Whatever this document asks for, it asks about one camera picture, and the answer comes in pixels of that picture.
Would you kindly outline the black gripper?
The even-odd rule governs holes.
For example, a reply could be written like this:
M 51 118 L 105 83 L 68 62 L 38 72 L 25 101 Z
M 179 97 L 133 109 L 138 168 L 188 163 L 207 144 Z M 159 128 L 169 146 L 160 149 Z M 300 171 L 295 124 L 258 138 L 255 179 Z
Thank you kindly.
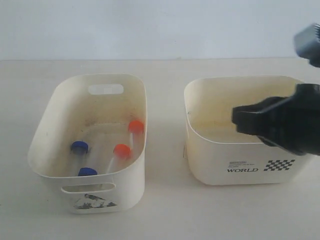
M 262 121 L 240 120 L 241 112 L 259 112 Z M 256 136 L 294 155 L 320 154 L 320 86 L 300 83 L 289 97 L 270 96 L 232 109 L 239 133 Z

